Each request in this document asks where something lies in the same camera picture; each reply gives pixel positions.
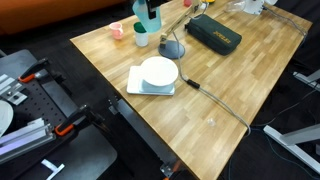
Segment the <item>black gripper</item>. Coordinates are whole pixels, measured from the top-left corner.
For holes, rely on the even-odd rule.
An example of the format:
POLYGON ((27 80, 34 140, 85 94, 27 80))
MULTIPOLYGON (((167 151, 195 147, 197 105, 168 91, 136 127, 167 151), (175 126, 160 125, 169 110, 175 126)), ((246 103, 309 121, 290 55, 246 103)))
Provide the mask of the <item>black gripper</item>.
POLYGON ((171 0, 145 0, 146 4, 148 5, 148 17, 149 19, 154 19, 157 17, 156 15, 156 7, 161 6, 164 3, 167 3, 171 0))

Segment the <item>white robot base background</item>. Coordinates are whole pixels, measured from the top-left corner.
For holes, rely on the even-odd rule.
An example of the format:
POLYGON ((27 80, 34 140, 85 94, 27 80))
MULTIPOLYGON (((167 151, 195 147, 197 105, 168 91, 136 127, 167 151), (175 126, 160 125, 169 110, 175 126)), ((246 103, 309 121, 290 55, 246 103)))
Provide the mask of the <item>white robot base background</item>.
POLYGON ((244 12, 253 15, 260 15, 264 5, 275 5, 278 0, 245 0, 244 12))

